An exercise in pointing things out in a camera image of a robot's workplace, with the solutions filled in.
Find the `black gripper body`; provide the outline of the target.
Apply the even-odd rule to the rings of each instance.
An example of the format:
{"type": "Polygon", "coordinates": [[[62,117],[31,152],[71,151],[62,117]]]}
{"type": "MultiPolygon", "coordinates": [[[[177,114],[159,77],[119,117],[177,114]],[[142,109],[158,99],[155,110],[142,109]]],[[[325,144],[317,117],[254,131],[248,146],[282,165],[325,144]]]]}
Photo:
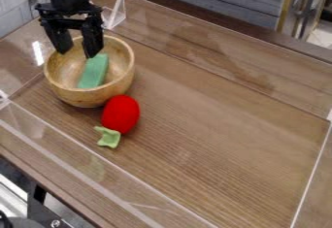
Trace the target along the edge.
{"type": "Polygon", "coordinates": [[[91,30],[103,29],[102,8],[91,3],[71,11],[56,9],[51,3],[37,4],[35,9],[40,15],[40,25],[47,31],[64,32],[83,27],[91,30]]]}

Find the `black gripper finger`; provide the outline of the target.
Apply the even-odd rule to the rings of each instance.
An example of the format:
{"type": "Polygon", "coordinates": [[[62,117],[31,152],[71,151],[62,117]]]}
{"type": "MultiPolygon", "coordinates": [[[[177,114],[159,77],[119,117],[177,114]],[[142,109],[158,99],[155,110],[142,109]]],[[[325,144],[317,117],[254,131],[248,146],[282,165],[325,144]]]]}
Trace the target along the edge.
{"type": "Polygon", "coordinates": [[[91,18],[87,18],[83,22],[82,35],[86,57],[92,58],[104,47],[104,35],[102,25],[91,18]]]}
{"type": "Polygon", "coordinates": [[[72,39],[66,28],[56,26],[54,23],[43,21],[41,25],[44,27],[47,36],[51,43],[60,54],[66,54],[72,48],[72,39]]]}

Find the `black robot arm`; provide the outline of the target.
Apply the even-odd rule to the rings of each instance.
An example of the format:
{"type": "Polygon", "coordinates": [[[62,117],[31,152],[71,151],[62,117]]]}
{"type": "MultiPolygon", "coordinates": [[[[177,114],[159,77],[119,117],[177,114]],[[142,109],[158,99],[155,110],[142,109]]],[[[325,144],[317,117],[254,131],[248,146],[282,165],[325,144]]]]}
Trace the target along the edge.
{"type": "Polygon", "coordinates": [[[37,3],[35,10],[55,50],[60,54],[71,50],[70,30],[79,30],[86,57],[95,57],[104,47],[103,9],[90,0],[49,0],[48,3],[37,3]]]}

